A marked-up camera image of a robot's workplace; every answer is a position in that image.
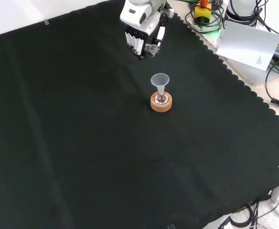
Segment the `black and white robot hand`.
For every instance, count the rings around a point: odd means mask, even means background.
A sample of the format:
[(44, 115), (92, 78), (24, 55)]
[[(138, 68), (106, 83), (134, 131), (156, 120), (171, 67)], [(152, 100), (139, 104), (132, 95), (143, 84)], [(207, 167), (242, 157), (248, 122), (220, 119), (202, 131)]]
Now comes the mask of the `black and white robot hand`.
[(126, 25), (127, 46), (139, 60), (159, 52), (166, 24), (174, 14), (166, 0), (125, 1), (120, 20)]

